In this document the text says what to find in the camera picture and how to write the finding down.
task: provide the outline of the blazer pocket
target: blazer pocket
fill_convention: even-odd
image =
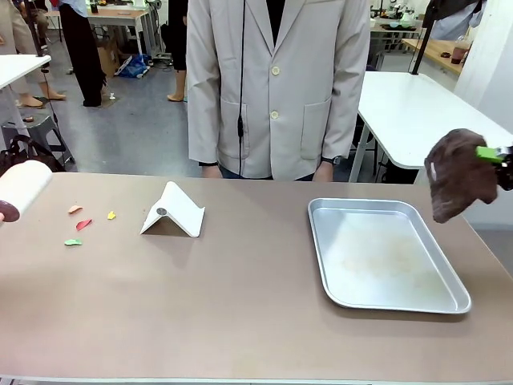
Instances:
[[[317,159],[321,156],[330,107],[331,98],[322,103],[305,105],[301,136],[301,158]]]
[[[239,134],[237,121],[239,119],[239,104],[220,100],[221,128],[219,132],[218,149],[231,158],[239,159]],[[242,121],[244,122],[244,137],[242,138],[242,159],[249,155],[248,106],[242,104]]]

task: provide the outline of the person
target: person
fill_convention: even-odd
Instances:
[[[18,8],[21,12],[23,19],[28,23],[28,15],[26,13],[26,4],[23,0],[13,0],[13,4]],[[46,18],[46,13],[48,12],[48,8],[44,0],[34,0],[30,1],[30,15],[34,20],[36,27],[38,28],[38,37],[39,37],[39,46],[42,49],[47,48],[46,45],[46,31],[48,30],[48,20]]]
[[[21,54],[36,55],[34,40],[28,25],[12,1],[0,0],[0,55],[16,55],[17,51]],[[65,95],[59,94],[48,85],[40,70],[35,70],[33,73],[47,99],[66,99]],[[18,94],[19,102],[23,107],[42,107],[42,102],[30,93],[25,78],[16,80],[11,87]]]
[[[70,54],[71,65],[84,98],[84,107],[102,104],[105,74],[99,61],[95,37],[87,20],[85,0],[50,0],[59,5],[64,39]]]
[[[175,68],[176,90],[168,95],[170,102],[183,102],[185,100],[185,79],[187,78],[187,65],[185,51],[187,49],[187,10],[188,0],[175,0],[169,4],[169,46]]]
[[[189,157],[203,177],[332,181],[353,139],[367,2],[194,0],[188,11]]]
[[[433,3],[431,0],[425,20],[433,17]],[[469,27],[476,28],[481,23],[486,5],[486,0],[442,0],[431,39],[456,41],[465,36]]]

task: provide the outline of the black pole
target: black pole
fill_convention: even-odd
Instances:
[[[28,24],[29,24],[30,32],[32,34],[32,39],[34,40],[35,51],[38,53],[38,57],[42,58],[42,49],[41,49],[41,45],[39,44],[38,34],[35,31],[34,18],[32,17],[32,8],[30,7],[30,4],[34,4],[34,3],[32,2],[32,0],[25,0],[24,2],[25,2],[26,18],[28,18],[28,21],[29,21]]]
[[[415,62],[414,69],[412,70],[412,75],[418,75],[418,69],[422,63],[422,59],[424,58],[424,54],[426,53],[427,43],[430,41],[431,31],[433,30],[434,22],[436,21],[436,17],[438,12],[440,11],[440,5],[442,0],[434,0],[433,5],[431,7],[431,12],[428,14],[428,20],[426,23],[426,34],[424,35],[424,39],[422,40],[422,45],[420,47],[420,51],[417,55],[417,61]]]

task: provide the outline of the cardboard box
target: cardboard box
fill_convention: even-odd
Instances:
[[[97,47],[102,70],[108,78],[112,78],[119,68],[118,44],[111,38],[98,41]]]

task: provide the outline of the green scrap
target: green scrap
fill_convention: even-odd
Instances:
[[[476,153],[478,158],[490,163],[502,163],[504,161],[501,156],[497,155],[497,150],[495,148],[477,147]]]
[[[64,242],[64,245],[66,246],[81,246],[82,241],[80,239],[68,239]]]

